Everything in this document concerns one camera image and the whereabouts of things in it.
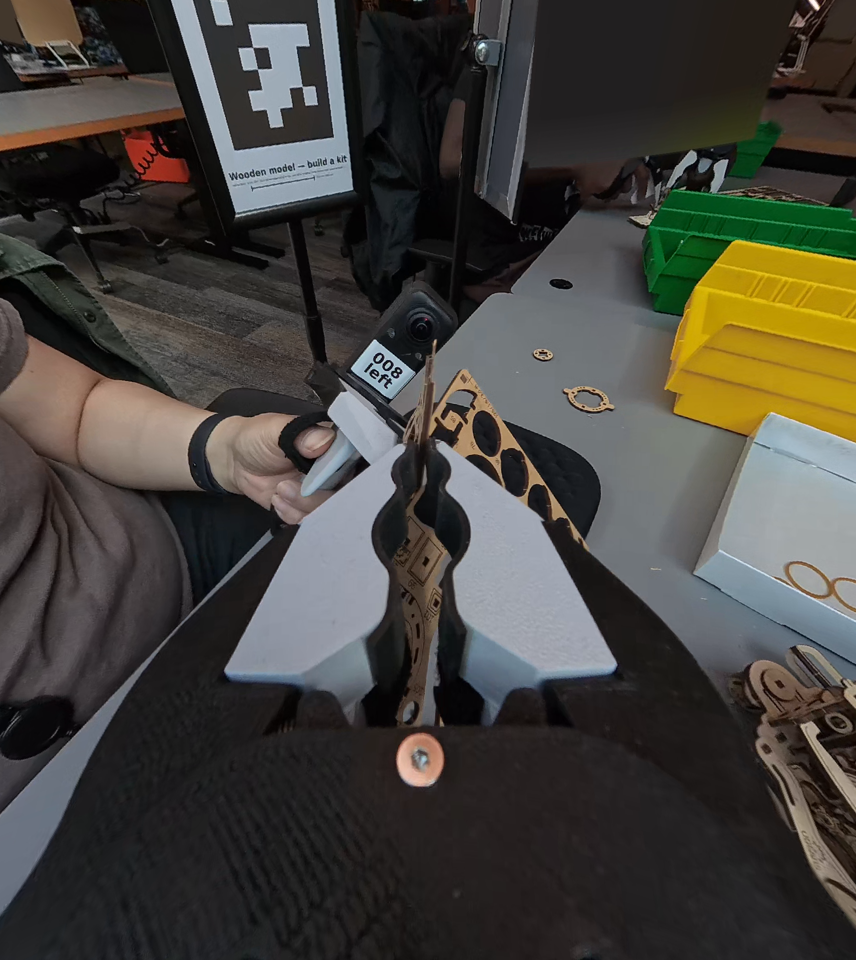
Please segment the wooden parts sheet round holes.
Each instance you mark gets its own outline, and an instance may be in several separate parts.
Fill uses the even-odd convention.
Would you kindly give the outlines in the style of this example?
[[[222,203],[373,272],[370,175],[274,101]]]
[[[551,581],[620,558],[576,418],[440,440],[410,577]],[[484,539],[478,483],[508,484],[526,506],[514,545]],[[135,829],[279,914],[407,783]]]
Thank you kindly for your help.
[[[469,371],[461,370],[435,402],[430,438],[455,450],[543,522],[567,522],[573,538],[585,544]]]

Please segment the wooden submarine model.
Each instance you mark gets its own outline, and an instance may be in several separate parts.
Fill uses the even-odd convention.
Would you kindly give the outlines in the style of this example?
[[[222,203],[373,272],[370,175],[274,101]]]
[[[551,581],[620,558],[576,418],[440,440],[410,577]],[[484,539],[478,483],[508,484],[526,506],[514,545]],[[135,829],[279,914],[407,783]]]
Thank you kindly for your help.
[[[856,929],[856,678],[796,645],[729,678],[759,717],[756,750],[814,874]]]

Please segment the black wristband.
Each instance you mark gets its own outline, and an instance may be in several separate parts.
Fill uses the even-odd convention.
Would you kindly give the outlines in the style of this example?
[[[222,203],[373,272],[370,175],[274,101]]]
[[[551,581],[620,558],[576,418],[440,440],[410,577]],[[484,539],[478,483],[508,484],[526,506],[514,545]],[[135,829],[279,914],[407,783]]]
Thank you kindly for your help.
[[[230,494],[230,491],[218,482],[207,453],[208,443],[214,430],[228,419],[229,414],[208,415],[194,429],[187,448],[187,462],[194,486],[211,495],[228,496]]]

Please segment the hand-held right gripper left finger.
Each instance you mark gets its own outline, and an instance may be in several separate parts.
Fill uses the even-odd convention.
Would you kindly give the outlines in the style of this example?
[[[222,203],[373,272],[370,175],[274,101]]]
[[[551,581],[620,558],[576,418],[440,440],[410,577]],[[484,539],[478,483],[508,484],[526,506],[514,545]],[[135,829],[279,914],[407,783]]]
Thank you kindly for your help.
[[[300,524],[226,678],[329,692],[398,726],[410,650],[394,557],[416,481],[415,448],[398,444]]]

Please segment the silver framed panel on stand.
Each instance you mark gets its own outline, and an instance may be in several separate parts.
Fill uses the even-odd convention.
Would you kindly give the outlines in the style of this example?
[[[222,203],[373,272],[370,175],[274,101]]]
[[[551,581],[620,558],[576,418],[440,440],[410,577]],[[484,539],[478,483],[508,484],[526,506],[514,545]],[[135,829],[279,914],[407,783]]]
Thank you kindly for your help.
[[[538,2],[478,2],[463,46],[470,89],[462,129],[454,251],[448,301],[461,302],[471,196],[517,221]]]

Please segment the wooden parts sheet oval cutout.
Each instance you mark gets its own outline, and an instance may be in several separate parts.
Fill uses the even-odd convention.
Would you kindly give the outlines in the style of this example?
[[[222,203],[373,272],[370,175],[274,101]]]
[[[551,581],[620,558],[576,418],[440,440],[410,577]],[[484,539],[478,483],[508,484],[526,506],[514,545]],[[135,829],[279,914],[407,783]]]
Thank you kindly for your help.
[[[422,495],[420,491],[407,510],[407,539],[394,558],[410,653],[409,678],[396,714],[397,725],[403,728],[433,725],[437,719],[434,688],[439,682],[436,655],[441,579],[450,562],[434,529],[417,514]]]

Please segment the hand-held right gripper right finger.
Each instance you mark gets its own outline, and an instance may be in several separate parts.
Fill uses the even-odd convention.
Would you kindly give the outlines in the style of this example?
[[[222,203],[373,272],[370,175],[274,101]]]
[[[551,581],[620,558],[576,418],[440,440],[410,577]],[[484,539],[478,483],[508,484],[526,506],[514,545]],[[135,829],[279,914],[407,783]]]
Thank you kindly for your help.
[[[490,724],[509,693],[614,674],[554,526],[444,442],[430,444],[442,576],[434,699],[445,726]]]

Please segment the wooden sheet with cutouts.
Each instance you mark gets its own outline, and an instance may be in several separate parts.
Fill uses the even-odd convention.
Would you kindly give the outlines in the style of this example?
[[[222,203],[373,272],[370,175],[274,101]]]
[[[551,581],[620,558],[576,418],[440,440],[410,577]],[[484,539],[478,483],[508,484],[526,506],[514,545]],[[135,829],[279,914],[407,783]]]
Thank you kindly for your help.
[[[828,203],[823,200],[809,198],[799,195],[792,191],[783,190],[777,187],[767,185],[746,186],[744,188],[722,190],[718,196],[758,199],[773,202],[793,203],[815,207],[827,207]]]

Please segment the grey background table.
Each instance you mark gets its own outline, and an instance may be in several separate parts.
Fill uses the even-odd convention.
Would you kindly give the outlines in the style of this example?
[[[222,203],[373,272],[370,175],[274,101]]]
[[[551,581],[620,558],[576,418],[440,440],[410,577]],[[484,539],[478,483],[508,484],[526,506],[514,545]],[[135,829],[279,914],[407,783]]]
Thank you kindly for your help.
[[[0,152],[173,122],[185,116],[172,83],[90,78],[0,93]]]
[[[856,159],[854,99],[790,93],[768,100],[761,120],[781,126],[780,149]]]

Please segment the person's torso in shirt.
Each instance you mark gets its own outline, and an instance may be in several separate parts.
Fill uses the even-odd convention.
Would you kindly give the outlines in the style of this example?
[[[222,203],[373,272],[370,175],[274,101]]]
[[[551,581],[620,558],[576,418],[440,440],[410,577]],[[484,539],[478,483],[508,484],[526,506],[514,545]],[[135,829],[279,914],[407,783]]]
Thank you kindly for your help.
[[[18,313],[0,300],[0,394],[27,349]],[[0,706],[62,697],[84,721],[191,599],[156,495],[45,458],[0,417]]]

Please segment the person's left forearm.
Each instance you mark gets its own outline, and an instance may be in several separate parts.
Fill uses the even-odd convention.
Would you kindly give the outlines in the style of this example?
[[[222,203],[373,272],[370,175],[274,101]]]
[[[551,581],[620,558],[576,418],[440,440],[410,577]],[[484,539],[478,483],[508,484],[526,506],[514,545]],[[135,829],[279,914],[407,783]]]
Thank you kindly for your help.
[[[189,445],[203,411],[26,342],[24,366],[0,393],[0,418],[36,454],[119,487],[197,490]]]

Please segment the framed marker sign on stand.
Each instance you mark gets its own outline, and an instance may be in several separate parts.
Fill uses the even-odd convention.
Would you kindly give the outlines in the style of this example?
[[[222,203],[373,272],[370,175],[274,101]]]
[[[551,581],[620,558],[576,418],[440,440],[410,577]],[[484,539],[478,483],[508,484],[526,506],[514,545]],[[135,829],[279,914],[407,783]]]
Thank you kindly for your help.
[[[304,222],[364,198],[356,12],[342,1],[150,1],[207,222],[194,248],[266,268],[287,227],[314,366],[328,363]]]

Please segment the white cardboard box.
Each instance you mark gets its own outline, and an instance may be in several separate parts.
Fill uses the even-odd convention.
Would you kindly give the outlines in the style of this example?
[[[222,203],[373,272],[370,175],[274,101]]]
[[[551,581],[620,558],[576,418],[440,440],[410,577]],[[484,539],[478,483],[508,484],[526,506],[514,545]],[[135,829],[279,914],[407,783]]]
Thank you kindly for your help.
[[[819,601],[781,582],[808,561],[837,587]],[[856,443],[779,414],[748,440],[695,574],[856,665]]]

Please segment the dark cloth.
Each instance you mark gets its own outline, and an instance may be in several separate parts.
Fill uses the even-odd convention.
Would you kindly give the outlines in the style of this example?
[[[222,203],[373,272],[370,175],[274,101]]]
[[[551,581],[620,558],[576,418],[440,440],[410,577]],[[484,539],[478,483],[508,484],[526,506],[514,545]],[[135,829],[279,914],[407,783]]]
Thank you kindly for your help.
[[[410,19],[364,12],[357,33],[362,95],[363,208],[343,228],[353,277],[372,307],[384,310],[416,271],[417,241],[450,239],[453,214],[439,172],[441,140],[461,48],[472,29],[467,13]]]

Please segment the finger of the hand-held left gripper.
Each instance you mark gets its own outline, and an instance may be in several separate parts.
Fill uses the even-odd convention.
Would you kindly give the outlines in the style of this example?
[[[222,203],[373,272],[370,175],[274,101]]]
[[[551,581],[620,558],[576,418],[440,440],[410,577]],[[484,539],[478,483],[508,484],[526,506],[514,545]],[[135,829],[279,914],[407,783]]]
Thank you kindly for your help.
[[[339,393],[328,408],[328,415],[338,434],[347,439],[363,460],[379,460],[401,443],[392,426],[354,392]]]

